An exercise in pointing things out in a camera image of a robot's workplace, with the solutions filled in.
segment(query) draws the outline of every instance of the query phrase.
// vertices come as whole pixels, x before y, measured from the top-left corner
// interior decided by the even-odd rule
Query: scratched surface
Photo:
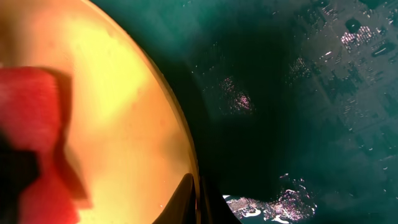
[[[398,1],[93,2],[164,73],[201,175],[262,201],[242,222],[395,223]],[[269,207],[292,191],[305,215]]]

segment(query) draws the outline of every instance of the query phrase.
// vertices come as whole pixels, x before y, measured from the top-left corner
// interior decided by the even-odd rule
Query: teal surface
[[[93,2],[165,75],[224,194],[302,179],[315,214],[289,222],[396,223],[398,1]]]

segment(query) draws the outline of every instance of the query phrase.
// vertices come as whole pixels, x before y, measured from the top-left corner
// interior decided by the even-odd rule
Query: red object
[[[17,150],[35,151],[40,166],[40,177],[20,195],[19,223],[78,223],[53,161],[61,127],[54,77],[32,67],[0,69],[0,108],[0,131]]]

